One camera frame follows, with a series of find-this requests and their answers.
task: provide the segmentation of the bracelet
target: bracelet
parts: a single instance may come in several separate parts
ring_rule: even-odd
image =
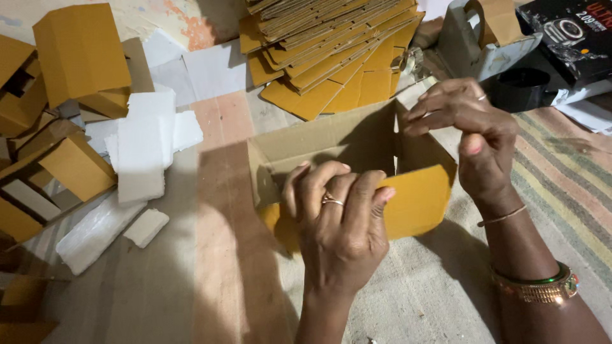
[[[503,221],[503,220],[505,220],[505,219],[509,218],[510,216],[517,215],[519,212],[521,212],[521,211],[523,211],[523,210],[525,210],[525,209],[527,209],[527,206],[522,206],[521,208],[519,208],[519,209],[517,209],[517,210],[515,210],[515,211],[513,211],[513,212],[511,212],[511,213],[509,213],[508,215],[504,215],[504,216],[502,216],[502,217],[498,217],[498,218],[493,219],[493,220],[481,221],[481,222],[479,222],[479,223],[477,224],[477,226],[478,226],[478,227],[484,227],[484,226],[488,225],[489,223],[494,223],[494,222]]]
[[[557,305],[578,294],[580,285],[578,276],[560,261],[559,273],[549,279],[541,280],[515,280],[503,276],[491,267],[493,282],[499,289],[508,295],[515,296],[523,302],[537,302]]]

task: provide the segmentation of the black product box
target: black product box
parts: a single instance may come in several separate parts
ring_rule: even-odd
[[[574,88],[612,77],[611,0],[535,0],[517,9],[525,34]]]

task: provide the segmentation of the gold ring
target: gold ring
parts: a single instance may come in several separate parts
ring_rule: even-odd
[[[323,203],[323,204],[335,203],[335,204],[339,204],[341,206],[344,206],[344,203],[342,201],[336,200],[334,198],[334,196],[332,196],[332,194],[329,193],[328,191],[325,191],[325,195],[323,195],[323,199],[321,200],[321,203]]]

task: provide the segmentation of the forearm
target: forearm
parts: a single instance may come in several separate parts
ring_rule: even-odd
[[[345,331],[354,296],[304,293],[297,344],[339,344]]]
[[[476,202],[484,220],[507,215],[523,206],[514,188],[495,202]],[[493,267],[517,280],[555,276],[559,266],[537,232],[528,211],[488,224],[487,241]],[[605,331],[580,296],[561,305],[527,303],[500,292],[502,333],[509,343],[609,343]]]

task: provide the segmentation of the woman's left hand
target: woman's left hand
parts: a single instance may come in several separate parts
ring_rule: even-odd
[[[283,201],[301,228],[305,298],[352,299],[374,274],[389,250],[383,210],[395,190],[377,189],[385,177],[336,161],[313,171],[303,163],[287,177]],[[323,204],[326,192],[344,205]]]

